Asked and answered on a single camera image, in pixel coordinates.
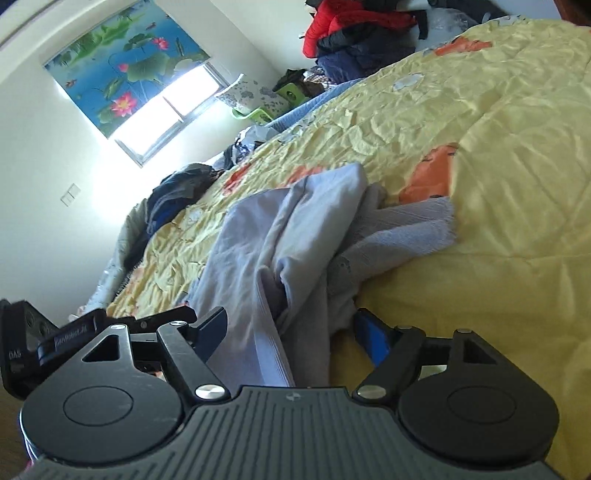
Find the lavender long sleeve top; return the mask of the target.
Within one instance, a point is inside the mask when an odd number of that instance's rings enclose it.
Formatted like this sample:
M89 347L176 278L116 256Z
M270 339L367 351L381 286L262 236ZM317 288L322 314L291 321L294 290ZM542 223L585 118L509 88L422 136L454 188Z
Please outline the lavender long sleeve top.
M229 390L327 385L332 335L351 326L363 282L454 243L448 197L385 197L353 163L228 210L187 299L228 315L208 365Z

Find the folded dark clothes stack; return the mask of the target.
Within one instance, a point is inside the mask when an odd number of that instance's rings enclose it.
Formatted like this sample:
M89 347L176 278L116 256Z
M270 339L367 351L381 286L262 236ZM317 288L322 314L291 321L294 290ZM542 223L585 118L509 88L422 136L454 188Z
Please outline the folded dark clothes stack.
M153 236L182 209L198 201L222 173L209 165L192 163L164 178L147 199L147 235Z

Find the pale grey printed blanket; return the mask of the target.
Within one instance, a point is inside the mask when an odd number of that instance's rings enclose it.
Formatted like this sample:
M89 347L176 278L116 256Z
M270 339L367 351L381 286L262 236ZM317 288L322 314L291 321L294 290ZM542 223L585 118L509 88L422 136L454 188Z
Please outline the pale grey printed blanket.
M69 322L97 308L106 308L120 292L121 285L131 271L130 267L124 266L124 260L145 232L146 206L147 200L143 199L127 214L115 242L112 257L104 268L93 294L76 313L69 315Z

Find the white plastic bag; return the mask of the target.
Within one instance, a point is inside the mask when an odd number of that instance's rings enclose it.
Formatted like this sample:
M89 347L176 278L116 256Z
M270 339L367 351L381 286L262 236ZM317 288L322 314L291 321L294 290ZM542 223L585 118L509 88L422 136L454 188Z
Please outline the white plastic bag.
M256 151L273 137L279 134L276 129L266 125L253 125L242 130L232 144L223 151L223 162L221 168L230 170L239 163L242 163L250 154Z

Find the blue knitted blanket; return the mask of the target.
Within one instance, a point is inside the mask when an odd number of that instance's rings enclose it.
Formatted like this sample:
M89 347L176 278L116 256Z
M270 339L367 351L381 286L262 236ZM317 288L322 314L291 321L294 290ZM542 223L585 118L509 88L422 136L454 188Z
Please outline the blue knitted blanket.
M307 102L304 102L304 104L301 104L301 106L298 106L293 110L290 110L290 112L281 115L279 118L274 119L270 123L267 123L266 127L272 128L277 133L286 131L291 126L294 126L294 124L296 124L298 121L301 121L301 119L303 119L305 115L308 115L308 113L317 110L319 107L321 107L325 103L330 102L332 99L338 97L339 95L344 93L346 90L349 90L349 88L353 87L353 85L356 85L356 83L359 82L360 79L355 79L339 84L334 88L329 89L329 91L325 91L325 93L322 93L321 95L318 95L317 97L312 98Z

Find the green plastic stool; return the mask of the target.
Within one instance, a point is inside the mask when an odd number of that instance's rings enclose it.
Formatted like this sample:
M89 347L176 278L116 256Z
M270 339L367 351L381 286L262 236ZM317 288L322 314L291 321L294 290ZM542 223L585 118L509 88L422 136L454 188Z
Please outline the green plastic stool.
M287 83L277 92L262 85L250 85L239 88L231 113L238 120L266 125L308 100L310 98L294 83Z

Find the floral white pillow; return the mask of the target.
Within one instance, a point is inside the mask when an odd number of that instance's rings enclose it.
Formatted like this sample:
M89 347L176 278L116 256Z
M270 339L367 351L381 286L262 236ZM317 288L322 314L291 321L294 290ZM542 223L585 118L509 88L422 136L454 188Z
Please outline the floral white pillow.
M245 74L216 94L215 98L231 108L236 119L259 125L270 123L290 111L290 102Z

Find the lotus print roller blind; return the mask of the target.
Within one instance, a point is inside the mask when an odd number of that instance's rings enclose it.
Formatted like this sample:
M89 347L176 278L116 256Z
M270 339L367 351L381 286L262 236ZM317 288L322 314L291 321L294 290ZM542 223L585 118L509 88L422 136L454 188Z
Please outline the lotus print roller blind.
M105 136L168 85L211 57L153 1L137 1L45 64Z

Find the yellow cartoon print quilt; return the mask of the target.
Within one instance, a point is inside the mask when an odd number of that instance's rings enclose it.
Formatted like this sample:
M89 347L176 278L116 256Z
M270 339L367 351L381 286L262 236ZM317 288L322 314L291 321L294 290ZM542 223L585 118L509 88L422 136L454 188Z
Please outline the yellow cartoon print quilt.
M113 316L174 306L243 198L363 165L390 202L449 195L458 241L363 285L431 335L470 328L556 401L549 456L590 475L590 31L493 20L353 85L221 176L148 244Z

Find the dark navy jacket pile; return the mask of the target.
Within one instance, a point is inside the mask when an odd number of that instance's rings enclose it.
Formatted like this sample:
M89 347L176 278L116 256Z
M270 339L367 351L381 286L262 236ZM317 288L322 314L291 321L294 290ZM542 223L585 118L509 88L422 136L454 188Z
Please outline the dark navy jacket pile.
M335 84L366 78L416 51L408 33L374 23L346 27L315 46L318 66Z

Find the red puffer jacket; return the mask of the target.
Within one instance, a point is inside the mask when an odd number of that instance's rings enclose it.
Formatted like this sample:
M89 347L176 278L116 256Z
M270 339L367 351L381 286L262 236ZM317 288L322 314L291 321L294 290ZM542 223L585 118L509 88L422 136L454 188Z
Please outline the red puffer jacket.
M423 13L399 11L398 1L307 1L311 25L305 31L303 53L318 58L361 42L379 27L406 34L426 21Z

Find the brown wooden door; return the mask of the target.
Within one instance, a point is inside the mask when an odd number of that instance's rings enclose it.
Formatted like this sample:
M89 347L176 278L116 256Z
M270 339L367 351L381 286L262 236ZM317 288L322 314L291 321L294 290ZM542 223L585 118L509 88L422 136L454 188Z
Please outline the brown wooden door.
M579 26L591 25L591 0L554 0L563 20Z

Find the white wall switch plate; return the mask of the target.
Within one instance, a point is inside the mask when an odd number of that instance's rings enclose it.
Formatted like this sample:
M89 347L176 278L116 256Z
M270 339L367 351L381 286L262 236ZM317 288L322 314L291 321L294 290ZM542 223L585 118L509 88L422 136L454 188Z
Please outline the white wall switch plate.
M66 192L60 197L61 203L66 207L70 207L79 195L80 191L81 189L75 183L72 183Z

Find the window with grey frame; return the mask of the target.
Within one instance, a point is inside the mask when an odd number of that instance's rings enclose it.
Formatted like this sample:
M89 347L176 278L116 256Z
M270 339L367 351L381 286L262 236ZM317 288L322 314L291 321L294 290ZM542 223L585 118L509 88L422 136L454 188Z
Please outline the window with grey frame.
M109 139L138 166L143 166L216 102L229 86L211 62L182 73L149 100Z

